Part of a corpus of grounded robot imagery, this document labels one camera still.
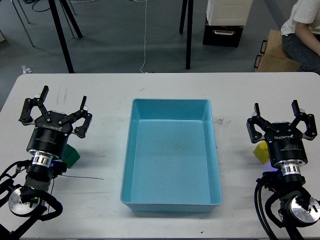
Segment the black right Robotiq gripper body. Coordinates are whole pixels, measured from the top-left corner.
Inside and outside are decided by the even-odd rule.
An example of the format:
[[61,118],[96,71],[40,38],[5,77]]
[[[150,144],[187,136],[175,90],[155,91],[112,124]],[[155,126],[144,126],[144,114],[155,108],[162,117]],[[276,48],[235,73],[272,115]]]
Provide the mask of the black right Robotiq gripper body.
[[308,163],[302,136],[302,132],[289,122],[272,123],[265,128],[264,138],[273,168],[294,161],[299,165]]

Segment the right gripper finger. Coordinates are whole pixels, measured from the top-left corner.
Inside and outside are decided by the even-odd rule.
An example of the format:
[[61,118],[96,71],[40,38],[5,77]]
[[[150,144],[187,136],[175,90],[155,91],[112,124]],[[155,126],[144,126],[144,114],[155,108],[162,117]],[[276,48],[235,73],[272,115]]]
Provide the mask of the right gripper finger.
[[[257,131],[255,126],[258,126],[264,132],[264,134]],[[252,113],[251,117],[247,119],[246,127],[248,130],[250,141],[253,144],[260,141],[265,141],[267,139],[266,135],[269,133],[277,133],[277,129],[275,128],[275,126],[261,117],[258,103],[254,104],[254,112]]]
[[312,141],[318,135],[315,116],[307,114],[299,108],[298,101],[293,100],[291,103],[295,119],[289,124],[291,131],[300,131],[297,126],[300,122],[304,122],[306,126],[305,132],[301,133],[301,139]]

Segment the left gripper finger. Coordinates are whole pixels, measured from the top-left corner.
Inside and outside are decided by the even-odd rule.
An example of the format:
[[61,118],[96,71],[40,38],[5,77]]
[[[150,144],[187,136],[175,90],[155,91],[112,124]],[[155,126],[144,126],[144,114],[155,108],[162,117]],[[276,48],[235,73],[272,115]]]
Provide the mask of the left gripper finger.
[[47,123],[50,122],[50,114],[44,105],[44,102],[45,102],[45,99],[47,97],[48,92],[49,92],[49,87],[47,85],[45,85],[43,87],[43,90],[42,90],[39,97],[26,98],[24,100],[21,115],[19,118],[19,121],[24,126],[35,124],[34,119],[31,117],[31,112],[32,112],[33,107],[38,107],[38,109],[40,110],[41,115],[44,117],[45,121]]
[[[83,96],[79,110],[69,115],[64,116],[58,120],[57,124],[61,127],[61,131],[67,135],[75,134],[77,137],[84,139],[92,121],[92,114],[85,110],[85,104],[87,97]],[[80,126],[73,127],[73,124],[78,120],[84,119],[84,122]]]

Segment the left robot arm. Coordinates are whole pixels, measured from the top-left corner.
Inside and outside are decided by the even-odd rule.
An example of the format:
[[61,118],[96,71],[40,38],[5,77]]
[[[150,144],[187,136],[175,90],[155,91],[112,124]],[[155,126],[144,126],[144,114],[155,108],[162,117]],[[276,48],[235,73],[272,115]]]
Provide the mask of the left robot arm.
[[0,192],[4,194],[0,204],[8,204],[12,214],[26,218],[16,230],[0,227],[0,236],[5,240],[18,240],[37,221],[54,219],[63,212],[49,187],[52,180],[67,171],[68,164],[62,158],[70,135],[85,138],[92,120],[92,114],[85,109],[85,96],[79,110],[67,115],[46,109],[48,92],[48,86],[44,86],[40,96],[26,98],[19,118],[24,126],[34,126],[26,148],[31,159],[12,163],[0,175]]

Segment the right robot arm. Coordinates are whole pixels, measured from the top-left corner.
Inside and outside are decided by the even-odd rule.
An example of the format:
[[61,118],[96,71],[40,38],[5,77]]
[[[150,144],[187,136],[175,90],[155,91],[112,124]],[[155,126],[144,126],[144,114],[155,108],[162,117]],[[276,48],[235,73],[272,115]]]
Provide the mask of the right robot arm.
[[257,103],[246,122],[250,141],[258,144],[254,155],[260,161],[269,161],[274,168],[256,180],[254,190],[255,211],[271,240],[277,237],[268,220],[285,228],[290,239],[301,240],[298,229],[312,226],[320,219],[320,202],[303,187],[306,180],[300,171],[308,163],[303,140],[312,141],[318,134],[315,117],[305,113],[297,100],[291,106],[292,122],[265,120]]

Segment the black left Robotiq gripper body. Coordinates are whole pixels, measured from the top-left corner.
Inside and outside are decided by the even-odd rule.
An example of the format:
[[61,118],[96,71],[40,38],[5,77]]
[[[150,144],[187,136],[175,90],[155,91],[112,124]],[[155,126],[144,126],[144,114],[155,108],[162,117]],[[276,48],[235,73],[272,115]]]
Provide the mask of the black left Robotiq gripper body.
[[47,122],[44,116],[35,120],[35,128],[31,135],[26,151],[30,154],[35,152],[48,153],[54,160],[60,160],[65,152],[68,138],[73,130],[70,122],[59,125],[67,115],[51,111],[51,122]]

